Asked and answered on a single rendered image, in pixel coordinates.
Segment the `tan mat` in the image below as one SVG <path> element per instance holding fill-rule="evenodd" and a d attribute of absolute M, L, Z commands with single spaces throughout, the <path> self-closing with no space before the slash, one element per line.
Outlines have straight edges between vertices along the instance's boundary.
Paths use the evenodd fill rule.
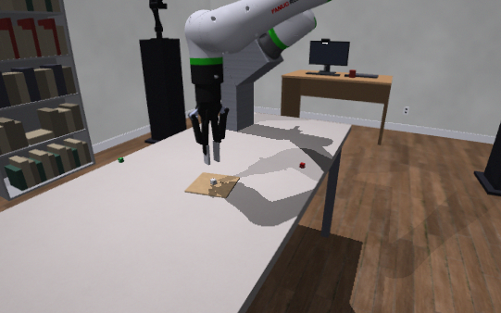
<path fill-rule="evenodd" d="M 210 179 L 215 178 L 217 184 L 212 185 Z M 240 177 L 202 172 L 202 174 L 185 190 L 186 193 L 203 194 L 227 198 Z"/>

